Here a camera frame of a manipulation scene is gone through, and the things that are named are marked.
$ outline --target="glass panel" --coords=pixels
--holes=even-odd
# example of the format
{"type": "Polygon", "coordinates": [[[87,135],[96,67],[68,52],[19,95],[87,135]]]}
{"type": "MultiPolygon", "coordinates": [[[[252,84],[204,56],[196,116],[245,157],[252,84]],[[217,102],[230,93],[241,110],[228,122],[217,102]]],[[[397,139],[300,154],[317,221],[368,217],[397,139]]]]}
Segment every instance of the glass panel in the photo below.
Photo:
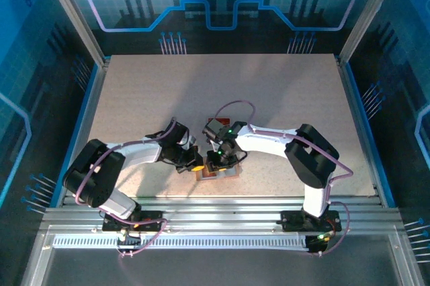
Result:
{"type": "Polygon", "coordinates": [[[0,5],[0,283],[19,285],[93,61],[57,0],[0,5]]]}
{"type": "Polygon", "coordinates": [[[430,220],[429,32],[430,0],[385,0],[350,62],[405,222],[430,220]]]}
{"type": "Polygon", "coordinates": [[[338,54],[366,3],[366,0],[75,1],[107,55],[181,54],[185,50],[172,45],[181,41],[186,41],[187,53],[196,54],[338,54]]]}

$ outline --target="table surface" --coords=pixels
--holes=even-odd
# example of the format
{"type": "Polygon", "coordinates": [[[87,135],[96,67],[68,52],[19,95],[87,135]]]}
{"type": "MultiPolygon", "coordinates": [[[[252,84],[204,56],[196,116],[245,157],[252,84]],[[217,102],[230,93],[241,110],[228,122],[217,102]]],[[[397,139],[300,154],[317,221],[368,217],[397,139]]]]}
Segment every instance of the table surface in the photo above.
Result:
{"type": "MultiPolygon", "coordinates": [[[[359,143],[332,54],[209,54],[112,56],[90,139],[115,143],[164,130],[172,116],[210,146],[202,129],[216,110],[232,100],[257,107],[256,126],[291,129],[313,125],[354,171],[338,181],[335,195],[374,195],[370,170],[359,143]]],[[[251,108],[236,104],[220,117],[247,121],[251,108]]],[[[281,157],[249,153],[238,178],[196,181],[158,162],[122,171],[117,187],[130,196],[301,196],[303,183],[281,157]]],[[[342,173],[336,169],[335,175],[342,173]]]]}

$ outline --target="black bracket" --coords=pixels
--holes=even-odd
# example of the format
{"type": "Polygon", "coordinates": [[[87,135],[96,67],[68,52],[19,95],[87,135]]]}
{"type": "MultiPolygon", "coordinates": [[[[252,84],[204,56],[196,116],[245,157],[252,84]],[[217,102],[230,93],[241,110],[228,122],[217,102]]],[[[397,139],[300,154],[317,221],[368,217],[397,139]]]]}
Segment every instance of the black bracket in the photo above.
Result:
{"type": "Polygon", "coordinates": [[[282,225],[283,232],[336,232],[342,231],[339,212],[326,210],[319,217],[313,217],[304,211],[282,211],[281,220],[276,224],[282,225]]]}
{"type": "MultiPolygon", "coordinates": [[[[133,214],[133,218],[130,221],[140,222],[140,221],[150,221],[155,219],[161,219],[163,217],[162,211],[139,211],[133,214]]],[[[155,224],[143,224],[139,226],[131,226],[130,224],[124,224],[115,220],[113,217],[105,214],[102,231],[106,232],[120,232],[121,229],[127,229],[129,232],[158,232],[161,229],[161,223],[155,224]]]]}

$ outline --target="speckled tabletop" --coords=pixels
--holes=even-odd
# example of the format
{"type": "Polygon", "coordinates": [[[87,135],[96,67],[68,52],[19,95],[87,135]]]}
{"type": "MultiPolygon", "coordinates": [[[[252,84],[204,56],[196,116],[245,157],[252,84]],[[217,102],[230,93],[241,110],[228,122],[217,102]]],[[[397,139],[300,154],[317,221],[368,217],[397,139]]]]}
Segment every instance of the speckled tabletop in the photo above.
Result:
{"type": "MultiPolygon", "coordinates": [[[[164,130],[172,116],[209,149],[202,129],[225,103],[248,99],[257,107],[253,124],[290,129],[313,125],[355,173],[339,181],[335,195],[373,195],[349,105],[332,54],[212,54],[113,56],[90,139],[126,142],[164,130]]],[[[232,105],[220,117],[246,121],[248,105],[232,105]]],[[[158,162],[126,169],[117,187],[135,196],[299,196],[304,187],[289,162],[249,153],[238,178],[197,182],[158,162]]]]}

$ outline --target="enclosure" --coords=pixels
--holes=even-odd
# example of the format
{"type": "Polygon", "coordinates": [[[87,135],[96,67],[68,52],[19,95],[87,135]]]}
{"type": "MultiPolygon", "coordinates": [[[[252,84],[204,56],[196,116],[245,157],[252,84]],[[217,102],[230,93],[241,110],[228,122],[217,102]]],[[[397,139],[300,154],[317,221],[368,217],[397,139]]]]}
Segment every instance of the enclosure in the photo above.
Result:
{"type": "MultiPolygon", "coordinates": [[[[429,282],[430,0],[1,4],[0,284],[429,282]],[[205,124],[237,99],[255,105],[253,125],[311,124],[337,149],[354,172],[331,191],[347,206],[330,206],[343,227],[334,239],[345,239],[305,256],[308,234],[279,223],[302,209],[303,182],[285,158],[250,152],[237,177],[199,180],[161,162],[123,170],[116,188],[167,226],[120,258],[99,210],[63,186],[77,155],[172,117],[206,155],[205,124]]],[[[220,117],[251,112],[235,104],[220,117]]]]}

